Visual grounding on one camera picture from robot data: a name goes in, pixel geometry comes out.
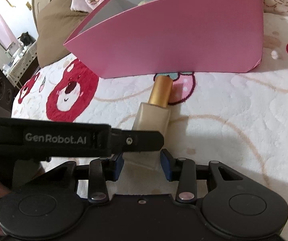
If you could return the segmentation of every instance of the metal bolt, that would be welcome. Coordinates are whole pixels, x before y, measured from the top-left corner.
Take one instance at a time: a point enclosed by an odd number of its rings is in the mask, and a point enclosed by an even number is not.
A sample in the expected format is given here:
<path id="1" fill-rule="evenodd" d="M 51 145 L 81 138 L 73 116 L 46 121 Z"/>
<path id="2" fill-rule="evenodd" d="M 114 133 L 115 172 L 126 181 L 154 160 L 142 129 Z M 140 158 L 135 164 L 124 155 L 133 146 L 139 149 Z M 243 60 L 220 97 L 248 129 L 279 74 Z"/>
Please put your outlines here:
<path id="1" fill-rule="evenodd" d="M 92 200 L 100 201 L 106 198 L 106 194 L 103 192 L 95 192 L 92 194 Z"/>
<path id="2" fill-rule="evenodd" d="M 126 139 L 126 144 L 127 145 L 131 145 L 133 143 L 133 139 L 131 138 L 131 137 L 128 137 L 127 139 Z"/>
<path id="3" fill-rule="evenodd" d="M 179 194 L 179 198 L 182 200 L 192 200 L 194 197 L 194 194 L 191 192 L 182 192 Z"/>

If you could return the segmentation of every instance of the white wall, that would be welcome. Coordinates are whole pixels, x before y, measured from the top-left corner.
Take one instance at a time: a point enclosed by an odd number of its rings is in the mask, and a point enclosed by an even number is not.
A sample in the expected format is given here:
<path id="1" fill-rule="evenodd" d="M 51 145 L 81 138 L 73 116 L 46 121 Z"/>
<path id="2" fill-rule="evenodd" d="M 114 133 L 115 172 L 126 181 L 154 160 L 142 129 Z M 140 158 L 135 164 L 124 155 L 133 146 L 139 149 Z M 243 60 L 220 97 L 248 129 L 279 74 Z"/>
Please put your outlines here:
<path id="1" fill-rule="evenodd" d="M 12 8 L 5 0 L 0 0 L 0 14 L 8 24 L 16 37 L 22 33 L 28 32 L 32 37 L 37 39 L 38 33 L 34 23 L 33 11 L 30 11 L 26 3 L 32 4 L 31 0 L 8 0 Z"/>

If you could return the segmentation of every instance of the cosmetic bottle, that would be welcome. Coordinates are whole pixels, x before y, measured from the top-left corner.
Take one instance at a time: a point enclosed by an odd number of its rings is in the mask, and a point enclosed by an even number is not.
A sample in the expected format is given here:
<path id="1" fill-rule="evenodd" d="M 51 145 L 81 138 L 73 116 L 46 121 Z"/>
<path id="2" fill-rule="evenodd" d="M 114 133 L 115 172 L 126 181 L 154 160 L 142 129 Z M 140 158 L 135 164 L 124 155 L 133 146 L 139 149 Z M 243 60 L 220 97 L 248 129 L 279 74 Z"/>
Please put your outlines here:
<path id="1" fill-rule="evenodd" d="M 173 80 L 168 76 L 157 76 L 148 103 L 139 106 L 132 130 L 157 130 L 166 135 L 171 110 L 167 107 L 172 91 Z M 132 164 L 158 170 L 160 153 L 125 153 L 124 159 Z"/>

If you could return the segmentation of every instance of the pink box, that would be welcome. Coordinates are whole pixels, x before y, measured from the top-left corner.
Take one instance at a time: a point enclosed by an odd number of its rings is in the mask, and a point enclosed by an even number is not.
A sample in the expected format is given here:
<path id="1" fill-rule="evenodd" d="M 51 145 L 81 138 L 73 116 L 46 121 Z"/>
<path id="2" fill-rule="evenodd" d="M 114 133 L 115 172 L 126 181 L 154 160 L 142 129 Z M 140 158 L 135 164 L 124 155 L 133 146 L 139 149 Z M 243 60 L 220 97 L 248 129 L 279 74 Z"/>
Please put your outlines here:
<path id="1" fill-rule="evenodd" d="M 105 0 L 64 45 L 102 78 L 244 73 L 262 58 L 262 0 Z"/>

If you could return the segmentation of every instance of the bedspread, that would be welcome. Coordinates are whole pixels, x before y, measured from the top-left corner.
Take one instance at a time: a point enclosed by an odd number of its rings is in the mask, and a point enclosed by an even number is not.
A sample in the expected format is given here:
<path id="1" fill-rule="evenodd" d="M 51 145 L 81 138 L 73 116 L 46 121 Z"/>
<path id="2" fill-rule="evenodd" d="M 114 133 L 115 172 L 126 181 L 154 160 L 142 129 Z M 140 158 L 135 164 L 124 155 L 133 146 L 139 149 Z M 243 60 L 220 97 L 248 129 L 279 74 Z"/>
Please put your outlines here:
<path id="1" fill-rule="evenodd" d="M 165 75 L 174 80 L 165 137 L 173 156 L 199 164 L 219 160 L 278 192 L 288 203 L 288 17 L 265 14 L 263 60 L 247 74 Z M 130 129 L 153 82 L 154 75 L 98 78 L 70 54 L 24 85 L 12 117 Z M 45 166 L 51 169 L 65 160 L 54 158 Z M 76 161 L 89 163 L 84 158 Z M 199 187 L 205 191 L 202 183 Z M 109 188 L 112 193 L 127 190 L 125 183 Z M 86 195 L 86 182 L 80 184 L 79 194 Z M 288 240 L 288 223 L 282 236 Z"/>

